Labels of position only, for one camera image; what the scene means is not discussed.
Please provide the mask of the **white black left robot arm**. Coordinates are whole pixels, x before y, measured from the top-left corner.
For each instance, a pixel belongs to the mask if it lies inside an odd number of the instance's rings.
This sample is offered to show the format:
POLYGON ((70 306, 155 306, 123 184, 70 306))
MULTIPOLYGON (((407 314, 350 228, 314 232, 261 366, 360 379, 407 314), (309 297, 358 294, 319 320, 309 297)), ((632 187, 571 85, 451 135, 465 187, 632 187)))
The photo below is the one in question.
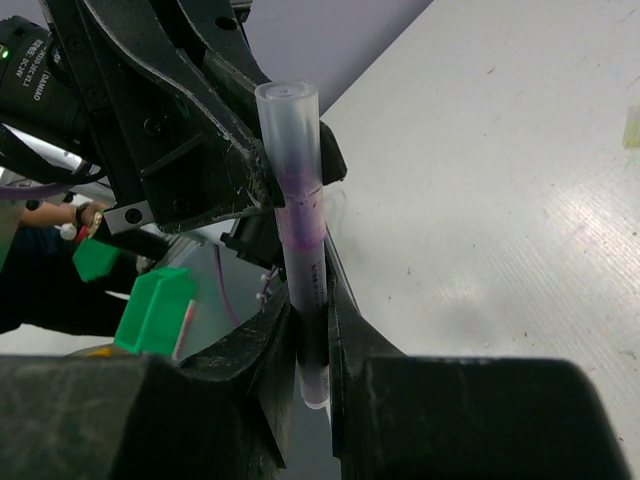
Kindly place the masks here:
POLYGON ((1 123, 80 156, 64 169, 3 135, 3 165, 64 189, 107 178, 121 232, 168 233, 283 202, 259 130, 267 82, 246 1, 45 1, 1 23, 1 123))

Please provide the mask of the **purple pen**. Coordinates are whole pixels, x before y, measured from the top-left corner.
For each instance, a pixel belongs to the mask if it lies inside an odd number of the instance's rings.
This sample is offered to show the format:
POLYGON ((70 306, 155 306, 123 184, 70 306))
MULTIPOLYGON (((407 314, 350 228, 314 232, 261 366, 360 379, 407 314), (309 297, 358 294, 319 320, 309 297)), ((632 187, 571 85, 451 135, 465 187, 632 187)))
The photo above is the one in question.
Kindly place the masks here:
POLYGON ((327 234, 323 193, 287 200, 276 211, 290 303, 295 311, 295 343, 300 390, 305 404, 322 409, 329 401, 327 326, 327 234))

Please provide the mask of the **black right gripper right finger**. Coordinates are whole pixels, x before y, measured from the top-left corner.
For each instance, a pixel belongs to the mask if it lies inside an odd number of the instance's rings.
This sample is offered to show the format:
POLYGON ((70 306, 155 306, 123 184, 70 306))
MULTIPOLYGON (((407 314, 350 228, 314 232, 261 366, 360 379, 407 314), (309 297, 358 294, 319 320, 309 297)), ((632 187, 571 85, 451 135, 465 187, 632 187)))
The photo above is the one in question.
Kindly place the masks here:
POLYGON ((357 383, 383 479, 631 479, 635 249, 589 234, 335 234, 375 338, 357 383))

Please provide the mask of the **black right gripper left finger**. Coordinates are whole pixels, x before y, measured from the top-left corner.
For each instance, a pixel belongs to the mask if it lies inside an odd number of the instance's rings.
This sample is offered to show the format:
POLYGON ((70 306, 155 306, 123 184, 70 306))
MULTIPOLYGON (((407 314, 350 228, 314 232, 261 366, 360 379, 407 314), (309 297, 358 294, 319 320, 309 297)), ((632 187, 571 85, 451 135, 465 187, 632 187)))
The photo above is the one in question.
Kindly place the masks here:
POLYGON ((278 290, 175 364, 157 355, 5 356, 5 479, 273 479, 286 465, 295 353, 278 290))

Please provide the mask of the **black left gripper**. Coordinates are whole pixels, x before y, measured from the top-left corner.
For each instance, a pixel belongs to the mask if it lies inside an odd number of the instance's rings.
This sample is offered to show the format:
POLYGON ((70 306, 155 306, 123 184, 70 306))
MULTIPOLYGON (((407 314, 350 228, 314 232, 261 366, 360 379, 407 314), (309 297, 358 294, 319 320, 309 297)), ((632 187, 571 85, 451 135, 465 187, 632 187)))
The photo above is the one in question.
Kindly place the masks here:
POLYGON ((265 81, 227 1, 48 1, 81 152, 119 207, 178 233, 284 203, 261 139, 265 81))

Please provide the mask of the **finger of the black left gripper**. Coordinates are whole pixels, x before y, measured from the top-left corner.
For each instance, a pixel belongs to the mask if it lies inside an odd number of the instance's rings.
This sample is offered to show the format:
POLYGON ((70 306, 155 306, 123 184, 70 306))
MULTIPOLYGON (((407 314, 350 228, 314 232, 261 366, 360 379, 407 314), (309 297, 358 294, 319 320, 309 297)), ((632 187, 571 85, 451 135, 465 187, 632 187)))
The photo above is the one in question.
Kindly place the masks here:
POLYGON ((334 183, 347 165, 333 131, 319 119, 308 81, 272 81, 253 56, 243 23, 250 1, 179 1, 203 50, 200 68, 233 114, 260 139, 276 178, 334 183))

